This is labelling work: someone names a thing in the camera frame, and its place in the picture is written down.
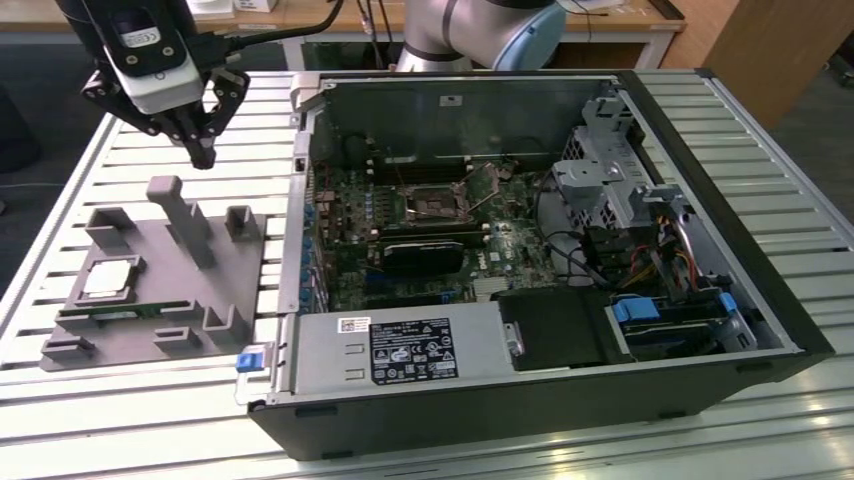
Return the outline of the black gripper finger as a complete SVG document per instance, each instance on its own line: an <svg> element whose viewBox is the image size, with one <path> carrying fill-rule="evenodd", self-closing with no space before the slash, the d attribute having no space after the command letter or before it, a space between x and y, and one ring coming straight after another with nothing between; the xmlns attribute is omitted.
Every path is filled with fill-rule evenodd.
<svg viewBox="0 0 854 480"><path fill-rule="evenodd" d="M116 81L100 70L93 72L81 89L81 96L144 134L152 137L165 135L174 145L185 149L192 166L204 169L204 131L200 129L204 111L200 101L160 113L144 114L132 104Z"/></svg>
<svg viewBox="0 0 854 480"><path fill-rule="evenodd" d="M216 158L213 143L236 114L245 99L250 83L249 76L242 71L232 68L214 69L210 80L213 81L212 91L216 97L216 104L202 115L204 123L200 129L201 157L198 160L198 168L201 170L208 170L213 167Z"/></svg>

